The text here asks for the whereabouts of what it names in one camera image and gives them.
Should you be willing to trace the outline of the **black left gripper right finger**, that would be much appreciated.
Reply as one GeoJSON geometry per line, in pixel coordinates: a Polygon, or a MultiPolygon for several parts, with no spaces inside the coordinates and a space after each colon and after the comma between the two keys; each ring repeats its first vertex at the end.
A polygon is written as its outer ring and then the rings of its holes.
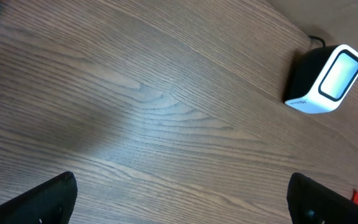
{"type": "Polygon", "coordinates": [[[358,204],[299,172],[290,178],[287,202],[293,224],[358,224],[358,204]]]}

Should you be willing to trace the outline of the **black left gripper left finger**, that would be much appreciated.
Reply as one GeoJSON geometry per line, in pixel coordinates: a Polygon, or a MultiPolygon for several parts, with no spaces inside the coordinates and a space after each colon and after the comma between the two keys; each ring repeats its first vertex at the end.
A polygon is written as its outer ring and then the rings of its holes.
{"type": "Polygon", "coordinates": [[[78,187],[72,172],[64,172],[0,205],[2,224],[68,224],[78,187]]]}

